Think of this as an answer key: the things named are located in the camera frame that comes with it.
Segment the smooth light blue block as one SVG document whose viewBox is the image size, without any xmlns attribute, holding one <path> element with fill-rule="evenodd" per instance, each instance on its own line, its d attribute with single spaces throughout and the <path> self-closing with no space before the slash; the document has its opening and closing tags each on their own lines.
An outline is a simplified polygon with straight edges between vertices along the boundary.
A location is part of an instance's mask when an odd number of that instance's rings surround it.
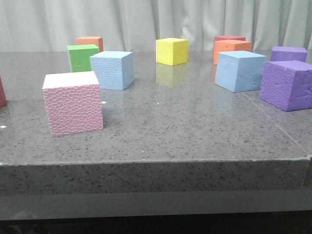
<svg viewBox="0 0 312 234">
<path fill-rule="evenodd" d="M 265 55 L 249 51 L 228 51 L 218 54 L 215 84 L 231 92 L 259 90 Z"/>
</svg>

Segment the orange block right side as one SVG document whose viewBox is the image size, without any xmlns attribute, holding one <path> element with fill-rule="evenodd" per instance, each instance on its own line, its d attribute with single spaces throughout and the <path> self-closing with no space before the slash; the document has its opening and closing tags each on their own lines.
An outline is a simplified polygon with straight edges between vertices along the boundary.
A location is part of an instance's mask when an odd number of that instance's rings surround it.
<svg viewBox="0 0 312 234">
<path fill-rule="evenodd" d="M 217 65 L 218 62 L 218 53 L 227 52 L 227 51 L 251 51 L 252 42 L 235 40 L 235 39 L 226 39 L 226 40 L 217 40 L 214 43 L 213 51 L 213 65 Z"/>
</svg>

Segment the near purple foam block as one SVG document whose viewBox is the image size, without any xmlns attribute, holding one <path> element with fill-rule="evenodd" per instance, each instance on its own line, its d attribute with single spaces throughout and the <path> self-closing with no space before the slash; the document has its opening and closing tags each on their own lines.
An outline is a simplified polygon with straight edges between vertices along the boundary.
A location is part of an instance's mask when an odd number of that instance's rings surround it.
<svg viewBox="0 0 312 234">
<path fill-rule="evenodd" d="M 259 97 L 283 111 L 312 107 L 312 65 L 291 61 L 267 61 Z"/>
</svg>

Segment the orange block far left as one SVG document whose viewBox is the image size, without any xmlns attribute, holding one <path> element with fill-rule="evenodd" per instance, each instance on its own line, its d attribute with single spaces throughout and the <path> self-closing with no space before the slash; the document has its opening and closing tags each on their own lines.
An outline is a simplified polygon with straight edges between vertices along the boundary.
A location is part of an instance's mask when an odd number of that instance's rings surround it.
<svg viewBox="0 0 312 234">
<path fill-rule="evenodd" d="M 94 44 L 99 48 L 100 52 L 103 52 L 103 38 L 100 36 L 82 36 L 76 38 L 76 44 L 77 45 L 83 45 L 83 44 Z"/>
</svg>

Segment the red block far right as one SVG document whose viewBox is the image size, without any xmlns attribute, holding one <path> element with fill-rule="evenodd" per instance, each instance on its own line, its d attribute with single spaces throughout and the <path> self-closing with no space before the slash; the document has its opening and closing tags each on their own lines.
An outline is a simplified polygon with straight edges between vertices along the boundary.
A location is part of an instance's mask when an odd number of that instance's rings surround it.
<svg viewBox="0 0 312 234">
<path fill-rule="evenodd" d="M 223 36 L 215 36 L 214 41 L 218 40 L 227 40 L 227 39 L 234 39 L 234 40 L 242 40 L 245 41 L 246 38 L 242 36 L 234 36 L 234 35 L 223 35 Z"/>
</svg>

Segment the pink foam block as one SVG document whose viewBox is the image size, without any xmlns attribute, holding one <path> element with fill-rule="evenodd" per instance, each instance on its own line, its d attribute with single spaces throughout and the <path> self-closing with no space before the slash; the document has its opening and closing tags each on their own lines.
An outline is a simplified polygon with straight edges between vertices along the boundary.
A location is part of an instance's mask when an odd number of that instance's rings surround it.
<svg viewBox="0 0 312 234">
<path fill-rule="evenodd" d="M 99 82 L 93 71 L 48 74 L 42 90 L 52 136 L 103 128 Z"/>
</svg>

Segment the yellow foam block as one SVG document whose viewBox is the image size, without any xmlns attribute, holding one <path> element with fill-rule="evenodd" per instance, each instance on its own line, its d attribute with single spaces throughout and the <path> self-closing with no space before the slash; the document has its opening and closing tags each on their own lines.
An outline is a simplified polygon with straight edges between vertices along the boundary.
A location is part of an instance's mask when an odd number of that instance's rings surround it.
<svg viewBox="0 0 312 234">
<path fill-rule="evenodd" d="M 188 62 L 189 41 L 166 38 L 156 40 L 156 62 L 175 66 Z"/>
</svg>

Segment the dark red block left edge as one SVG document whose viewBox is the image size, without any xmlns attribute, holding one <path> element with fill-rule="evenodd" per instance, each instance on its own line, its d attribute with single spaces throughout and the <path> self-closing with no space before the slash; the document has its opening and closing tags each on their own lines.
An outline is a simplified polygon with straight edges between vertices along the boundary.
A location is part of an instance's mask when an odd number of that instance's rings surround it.
<svg viewBox="0 0 312 234">
<path fill-rule="evenodd" d="M 3 88 L 2 80 L 0 79 L 0 107 L 3 107 L 6 104 L 7 104 L 7 100 L 5 96 L 5 91 Z"/>
</svg>

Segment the green foam block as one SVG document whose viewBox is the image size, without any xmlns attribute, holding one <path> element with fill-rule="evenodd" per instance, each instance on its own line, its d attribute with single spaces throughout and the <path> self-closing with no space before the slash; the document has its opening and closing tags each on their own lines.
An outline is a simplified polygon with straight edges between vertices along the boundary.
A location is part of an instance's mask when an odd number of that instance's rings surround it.
<svg viewBox="0 0 312 234">
<path fill-rule="evenodd" d="M 91 71 L 90 56 L 99 53 L 95 44 L 68 45 L 71 72 Z"/>
</svg>

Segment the purple foam block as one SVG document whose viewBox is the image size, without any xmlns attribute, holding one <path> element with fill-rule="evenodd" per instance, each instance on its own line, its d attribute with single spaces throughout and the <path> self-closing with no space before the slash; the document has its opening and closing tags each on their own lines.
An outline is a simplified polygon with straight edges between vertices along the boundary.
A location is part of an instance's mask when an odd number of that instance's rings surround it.
<svg viewBox="0 0 312 234">
<path fill-rule="evenodd" d="M 259 97 L 283 111 L 312 107 L 312 65 L 291 61 L 267 61 Z"/>
<path fill-rule="evenodd" d="M 306 62 L 307 49 L 304 47 L 273 46 L 271 61 L 297 60 Z"/>
</svg>

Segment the orange block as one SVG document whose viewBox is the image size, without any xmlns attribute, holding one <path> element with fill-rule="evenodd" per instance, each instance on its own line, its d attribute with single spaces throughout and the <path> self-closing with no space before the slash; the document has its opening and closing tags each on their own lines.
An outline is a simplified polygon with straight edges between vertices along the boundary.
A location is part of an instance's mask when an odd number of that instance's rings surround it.
<svg viewBox="0 0 312 234">
<path fill-rule="evenodd" d="M 235 40 L 235 39 L 226 39 L 226 40 L 217 40 L 214 43 L 213 51 L 213 65 L 217 65 L 218 62 L 218 53 L 227 52 L 227 51 L 251 51 L 252 42 Z"/>
<path fill-rule="evenodd" d="M 83 45 L 83 44 L 94 44 L 99 48 L 100 52 L 103 52 L 103 38 L 100 36 L 82 36 L 76 38 L 76 44 L 77 45 Z"/>
</svg>

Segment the far purple foam block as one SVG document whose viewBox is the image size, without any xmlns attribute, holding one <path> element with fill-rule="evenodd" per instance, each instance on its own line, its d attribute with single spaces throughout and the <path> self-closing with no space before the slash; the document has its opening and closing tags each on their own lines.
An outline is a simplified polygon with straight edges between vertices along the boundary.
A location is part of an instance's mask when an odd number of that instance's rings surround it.
<svg viewBox="0 0 312 234">
<path fill-rule="evenodd" d="M 271 61 L 297 60 L 306 62 L 307 49 L 304 47 L 273 46 Z"/>
</svg>

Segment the grey curtain backdrop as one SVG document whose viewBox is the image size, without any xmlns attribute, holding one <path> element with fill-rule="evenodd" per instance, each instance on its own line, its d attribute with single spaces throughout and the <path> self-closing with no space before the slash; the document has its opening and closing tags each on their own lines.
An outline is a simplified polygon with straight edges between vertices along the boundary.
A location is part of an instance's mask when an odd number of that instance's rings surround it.
<svg viewBox="0 0 312 234">
<path fill-rule="evenodd" d="M 3 0 L 3 52 L 65 51 L 81 36 L 106 50 L 153 51 L 156 40 L 188 39 L 209 51 L 214 38 L 243 36 L 255 50 L 312 47 L 309 0 Z"/>
</svg>

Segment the textured light blue block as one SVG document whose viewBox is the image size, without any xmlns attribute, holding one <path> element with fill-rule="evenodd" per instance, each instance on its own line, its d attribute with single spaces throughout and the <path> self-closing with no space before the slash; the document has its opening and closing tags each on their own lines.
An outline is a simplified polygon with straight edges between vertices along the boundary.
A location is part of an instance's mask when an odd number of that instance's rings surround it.
<svg viewBox="0 0 312 234">
<path fill-rule="evenodd" d="M 133 53 L 104 51 L 90 56 L 101 89 L 125 90 L 134 82 Z"/>
</svg>

